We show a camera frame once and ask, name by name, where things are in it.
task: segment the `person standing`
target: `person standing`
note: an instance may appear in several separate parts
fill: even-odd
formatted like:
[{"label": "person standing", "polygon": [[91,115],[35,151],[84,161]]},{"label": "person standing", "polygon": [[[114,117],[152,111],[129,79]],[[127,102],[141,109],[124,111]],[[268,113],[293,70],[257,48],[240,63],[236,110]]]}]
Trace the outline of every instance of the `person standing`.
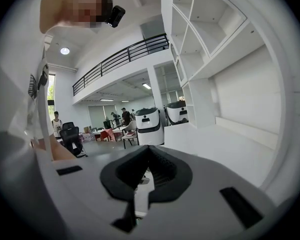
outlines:
[{"label": "person standing", "polygon": [[53,135],[54,137],[59,140],[61,139],[60,131],[62,130],[62,121],[59,119],[58,111],[54,112],[54,119],[51,121],[53,126]]},{"label": "person standing", "polygon": [[120,116],[114,112],[112,112],[111,115],[113,116],[116,126],[119,126],[120,125],[120,121],[119,121]]},{"label": "person standing", "polygon": [[136,120],[136,114],[135,114],[135,110],[132,109],[132,113],[131,113],[132,119]]},{"label": "person standing", "polygon": [[126,111],[125,107],[123,107],[121,110],[122,110],[122,119],[123,119],[124,125],[128,126],[130,124],[130,122],[132,121],[132,116],[129,111]]}]

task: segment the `white t-shirt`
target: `white t-shirt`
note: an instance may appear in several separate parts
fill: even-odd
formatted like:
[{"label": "white t-shirt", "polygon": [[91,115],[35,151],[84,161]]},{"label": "white t-shirt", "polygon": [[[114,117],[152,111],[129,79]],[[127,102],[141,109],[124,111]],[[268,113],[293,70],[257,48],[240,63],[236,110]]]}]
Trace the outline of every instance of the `white t-shirt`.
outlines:
[{"label": "white t-shirt", "polygon": [[58,119],[58,122],[54,119],[51,121],[54,129],[54,137],[60,137],[60,131],[62,130],[62,121]]},{"label": "white t-shirt", "polygon": [[[40,7],[41,0],[16,0],[0,23],[0,132],[24,139],[43,139],[38,110],[35,111],[38,96],[29,94],[34,79],[39,81],[38,66],[44,50]],[[47,82],[40,89],[46,100],[48,85]],[[46,120],[52,135],[48,102]]]}]

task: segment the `red chair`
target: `red chair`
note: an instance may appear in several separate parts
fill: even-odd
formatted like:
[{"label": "red chair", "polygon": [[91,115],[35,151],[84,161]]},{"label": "red chair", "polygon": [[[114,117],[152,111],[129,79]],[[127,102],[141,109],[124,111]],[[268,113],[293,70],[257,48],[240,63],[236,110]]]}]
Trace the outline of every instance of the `red chair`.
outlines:
[{"label": "red chair", "polygon": [[104,139],[108,139],[108,142],[110,141],[109,140],[109,134],[105,131],[105,130],[103,130],[102,132],[100,132],[100,139],[102,140],[102,141],[104,141]]}]

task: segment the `black camera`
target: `black camera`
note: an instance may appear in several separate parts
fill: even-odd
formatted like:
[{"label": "black camera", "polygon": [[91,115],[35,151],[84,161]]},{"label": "black camera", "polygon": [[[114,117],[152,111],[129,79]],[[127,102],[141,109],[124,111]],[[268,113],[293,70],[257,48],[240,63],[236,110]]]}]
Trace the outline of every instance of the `black camera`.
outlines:
[{"label": "black camera", "polygon": [[110,17],[105,21],[105,23],[108,23],[111,27],[116,28],[125,13],[125,9],[123,9],[119,5],[116,5],[115,7],[113,7],[112,13]]}]

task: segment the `floor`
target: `floor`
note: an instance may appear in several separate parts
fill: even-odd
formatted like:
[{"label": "floor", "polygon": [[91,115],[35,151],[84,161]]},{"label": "floor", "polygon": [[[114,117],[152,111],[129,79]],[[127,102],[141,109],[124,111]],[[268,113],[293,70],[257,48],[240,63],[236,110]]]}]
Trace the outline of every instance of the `floor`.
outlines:
[{"label": "floor", "polygon": [[[136,146],[137,141],[131,141],[132,145]],[[133,147],[130,145],[129,141],[125,142],[125,147],[127,149]],[[83,148],[88,157],[99,156],[107,153],[112,153],[114,151],[124,150],[123,141],[89,141],[83,143]]]}]

